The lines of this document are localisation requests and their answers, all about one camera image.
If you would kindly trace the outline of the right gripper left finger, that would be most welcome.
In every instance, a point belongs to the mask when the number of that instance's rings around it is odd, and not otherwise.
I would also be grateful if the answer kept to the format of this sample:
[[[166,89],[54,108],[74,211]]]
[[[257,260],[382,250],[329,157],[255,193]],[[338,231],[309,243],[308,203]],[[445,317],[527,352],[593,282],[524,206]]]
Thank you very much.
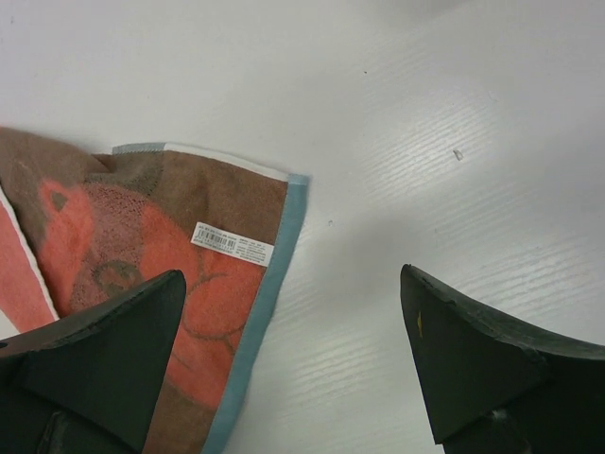
[[[167,271],[2,340],[2,452],[142,452],[185,291]]]

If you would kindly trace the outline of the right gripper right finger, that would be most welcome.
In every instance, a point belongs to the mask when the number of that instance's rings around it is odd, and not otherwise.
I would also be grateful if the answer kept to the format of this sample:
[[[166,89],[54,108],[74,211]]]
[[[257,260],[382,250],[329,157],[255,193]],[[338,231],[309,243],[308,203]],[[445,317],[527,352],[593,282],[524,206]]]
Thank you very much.
[[[604,348],[405,265],[401,304],[433,439],[447,453],[601,453]]]

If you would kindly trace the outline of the brown orange towel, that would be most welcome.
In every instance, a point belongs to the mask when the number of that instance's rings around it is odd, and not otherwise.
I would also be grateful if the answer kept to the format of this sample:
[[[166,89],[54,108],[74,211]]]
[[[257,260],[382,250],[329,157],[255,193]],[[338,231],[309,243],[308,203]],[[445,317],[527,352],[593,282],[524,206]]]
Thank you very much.
[[[303,226],[309,180],[166,142],[108,154],[1,131],[1,318],[26,332],[169,270],[186,281],[148,453],[220,453]]]

